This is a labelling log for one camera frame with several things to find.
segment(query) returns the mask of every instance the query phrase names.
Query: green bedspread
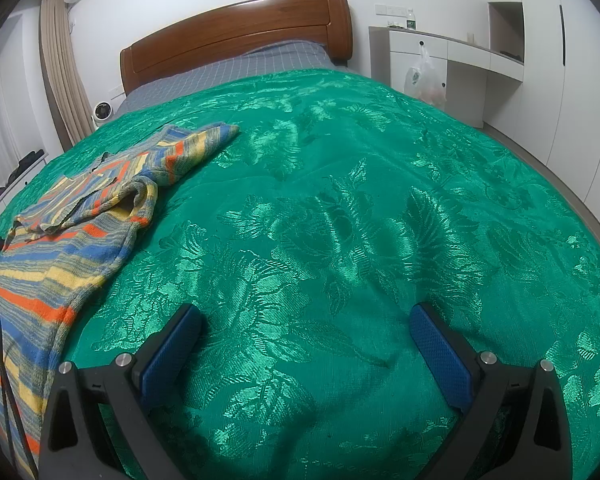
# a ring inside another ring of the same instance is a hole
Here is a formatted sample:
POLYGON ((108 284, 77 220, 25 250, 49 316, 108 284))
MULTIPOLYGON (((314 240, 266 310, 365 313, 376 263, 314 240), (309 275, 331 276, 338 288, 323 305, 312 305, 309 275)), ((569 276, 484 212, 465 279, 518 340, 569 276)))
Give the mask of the green bedspread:
POLYGON ((84 367, 135 351, 192 301, 208 331, 151 418, 198 478, 411 479, 455 423, 408 333, 427 299, 503 362, 554 362, 574 478, 589 475, 600 247, 506 148, 374 81, 284 72, 129 113, 53 160, 0 234, 61 173, 164 124, 214 121, 242 133, 160 192, 67 358, 84 367))

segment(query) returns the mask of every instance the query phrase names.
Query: silver bolt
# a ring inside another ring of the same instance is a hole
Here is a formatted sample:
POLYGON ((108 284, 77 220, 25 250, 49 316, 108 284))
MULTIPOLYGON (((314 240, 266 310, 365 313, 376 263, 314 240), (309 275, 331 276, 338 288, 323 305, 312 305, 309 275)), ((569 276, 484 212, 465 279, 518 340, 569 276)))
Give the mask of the silver bolt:
POLYGON ((74 366, 71 364, 71 362, 69 361, 65 361, 63 363, 60 363, 60 366, 58 367, 58 371, 64 375, 66 373, 69 373, 71 371, 71 368, 73 368, 74 366))
POLYGON ((131 362, 131 354, 123 353, 116 357, 116 364, 118 366, 127 366, 131 362))
POLYGON ((482 352, 480 354, 480 361, 486 365, 494 365, 498 361, 498 358, 493 352, 482 352))
POLYGON ((542 359, 540 361, 540 367, 545 372, 553 372, 554 371, 554 364, 551 361, 549 361, 549 359, 542 359))

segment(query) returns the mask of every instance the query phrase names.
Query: plastic bag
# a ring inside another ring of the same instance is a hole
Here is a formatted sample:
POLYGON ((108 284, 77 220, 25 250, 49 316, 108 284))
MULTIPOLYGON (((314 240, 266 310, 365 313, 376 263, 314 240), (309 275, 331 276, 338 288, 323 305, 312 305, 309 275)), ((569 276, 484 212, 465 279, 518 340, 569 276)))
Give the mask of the plastic bag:
POLYGON ((427 49, 423 46, 420 47, 420 59, 407 70, 404 93, 436 108, 445 105, 445 87, 442 86, 442 79, 436 72, 427 49))

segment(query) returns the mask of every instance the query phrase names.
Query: wooden floor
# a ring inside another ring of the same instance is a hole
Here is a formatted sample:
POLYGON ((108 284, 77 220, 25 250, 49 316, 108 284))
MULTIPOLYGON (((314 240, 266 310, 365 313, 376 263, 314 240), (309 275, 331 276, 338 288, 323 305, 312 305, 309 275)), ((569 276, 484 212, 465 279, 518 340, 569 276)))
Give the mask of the wooden floor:
POLYGON ((584 205, 576 194, 569 189, 566 184, 561 181, 554 172, 546 167, 542 162, 537 160, 531 153, 525 150, 522 146, 509 139, 505 134, 496 130, 490 124, 484 123, 484 127, 481 129, 482 132, 490 136, 492 139, 497 140, 500 144, 509 148, 520 160, 526 162, 534 170, 545 177, 554 187, 557 189, 565 200, 569 203, 571 208, 583 221, 584 225, 587 226, 589 231, 594 235, 598 243, 600 244, 600 222, 593 216, 593 213, 589 211, 587 206, 584 205))

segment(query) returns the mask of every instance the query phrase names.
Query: headboard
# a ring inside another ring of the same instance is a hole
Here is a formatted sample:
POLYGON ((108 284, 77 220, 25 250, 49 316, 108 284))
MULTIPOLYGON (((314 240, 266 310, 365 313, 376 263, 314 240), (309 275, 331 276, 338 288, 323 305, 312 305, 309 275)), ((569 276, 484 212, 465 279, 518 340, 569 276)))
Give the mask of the headboard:
POLYGON ((191 16, 120 52, 125 93, 283 40, 311 40, 333 61, 353 51, 347 0, 250 0, 191 16))

